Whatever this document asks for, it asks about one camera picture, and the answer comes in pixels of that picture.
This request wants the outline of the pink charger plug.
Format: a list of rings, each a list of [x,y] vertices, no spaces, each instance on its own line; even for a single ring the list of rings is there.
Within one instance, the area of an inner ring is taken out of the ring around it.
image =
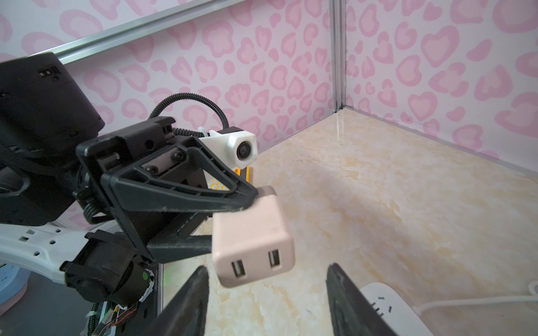
[[[272,186],[262,186],[248,209],[212,217],[212,264],[225,288],[292,270],[295,243],[281,201]]]

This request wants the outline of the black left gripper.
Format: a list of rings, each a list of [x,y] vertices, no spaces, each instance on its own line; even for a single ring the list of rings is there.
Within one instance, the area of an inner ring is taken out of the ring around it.
[[[258,190],[228,169],[202,141],[156,117],[76,148],[78,203],[85,219],[117,221],[139,254],[166,264],[212,252],[211,235],[193,235],[208,213],[249,208]],[[207,187],[204,172],[227,190]]]

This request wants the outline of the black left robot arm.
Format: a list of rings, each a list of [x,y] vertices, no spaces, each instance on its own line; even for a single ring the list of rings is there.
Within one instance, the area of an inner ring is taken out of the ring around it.
[[[164,116],[191,99],[222,130],[175,127]],[[199,267],[153,322],[145,321],[158,264],[211,252],[194,230],[215,213],[253,205],[258,190],[236,173],[258,155],[254,134],[232,127],[201,95],[165,98],[145,121],[109,134],[53,53],[1,63],[1,255],[7,263],[109,301],[138,335],[203,335],[209,274]]]

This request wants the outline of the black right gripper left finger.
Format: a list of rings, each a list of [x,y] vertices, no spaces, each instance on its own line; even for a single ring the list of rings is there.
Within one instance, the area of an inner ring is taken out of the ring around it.
[[[204,335],[210,295],[209,273],[198,267],[143,335]]]

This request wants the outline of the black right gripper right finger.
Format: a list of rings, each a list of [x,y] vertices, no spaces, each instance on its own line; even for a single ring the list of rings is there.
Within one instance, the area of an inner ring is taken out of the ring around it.
[[[338,263],[328,267],[326,289],[334,335],[396,335]]]

